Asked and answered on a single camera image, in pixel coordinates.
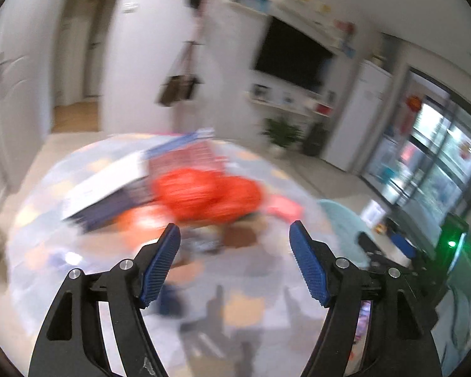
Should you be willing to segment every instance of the blue gripper pad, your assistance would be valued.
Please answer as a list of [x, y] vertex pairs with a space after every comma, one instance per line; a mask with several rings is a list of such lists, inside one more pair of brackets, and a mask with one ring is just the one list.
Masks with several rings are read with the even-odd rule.
[[180, 229], [174, 226], [162, 241], [157, 254], [143, 274], [142, 292], [139, 300], [146, 307], [159, 296], [162, 285], [180, 248]]
[[291, 250], [309, 288], [310, 296], [318, 300], [322, 306], [326, 306], [330, 300], [326, 272], [310, 247], [308, 238], [309, 235], [303, 233], [299, 224], [294, 222], [290, 225]]

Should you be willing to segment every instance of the orange bag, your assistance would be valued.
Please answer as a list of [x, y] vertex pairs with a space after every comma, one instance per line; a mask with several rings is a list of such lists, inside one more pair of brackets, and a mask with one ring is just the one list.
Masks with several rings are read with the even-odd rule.
[[152, 183], [152, 191], [176, 220], [198, 220], [202, 211], [223, 194], [221, 177], [217, 171], [180, 168], [157, 178]]
[[116, 218], [117, 226], [131, 249], [159, 238], [172, 221], [166, 207], [155, 202], [127, 210]]

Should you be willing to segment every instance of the red decoration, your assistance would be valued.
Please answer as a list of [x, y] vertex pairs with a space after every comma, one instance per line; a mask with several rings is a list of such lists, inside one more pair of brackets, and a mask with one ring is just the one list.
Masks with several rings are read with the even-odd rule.
[[469, 143], [467, 140], [461, 143], [458, 151], [461, 159], [466, 161], [471, 159], [471, 143]]
[[417, 113], [422, 109], [422, 100], [418, 96], [410, 96], [406, 99], [406, 105], [410, 112], [407, 113], [401, 125], [401, 134], [407, 134], [415, 122]]
[[406, 105], [412, 112], [418, 113], [422, 109], [422, 100], [418, 96], [413, 95], [406, 99]]

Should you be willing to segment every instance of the white refrigerator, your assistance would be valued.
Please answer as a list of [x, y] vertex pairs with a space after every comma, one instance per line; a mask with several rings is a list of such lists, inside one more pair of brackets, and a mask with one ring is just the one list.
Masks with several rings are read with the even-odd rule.
[[368, 129], [380, 113], [380, 104], [390, 79], [389, 72], [370, 61], [363, 61], [353, 91], [322, 159], [343, 171], [352, 168]]

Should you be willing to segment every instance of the white door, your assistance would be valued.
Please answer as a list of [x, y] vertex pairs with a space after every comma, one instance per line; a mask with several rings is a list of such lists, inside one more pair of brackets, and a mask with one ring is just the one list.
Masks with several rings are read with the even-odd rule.
[[54, 39], [64, 0], [0, 8], [0, 163], [17, 191], [50, 131]]
[[340, 170], [349, 171], [368, 129], [377, 117], [390, 78], [390, 74], [371, 62], [363, 63], [338, 126], [325, 149], [325, 161]]
[[94, 20], [93, 32], [87, 52], [85, 69], [85, 96], [99, 96], [103, 54], [106, 46], [106, 35], [110, 26], [116, 0], [101, 0]]

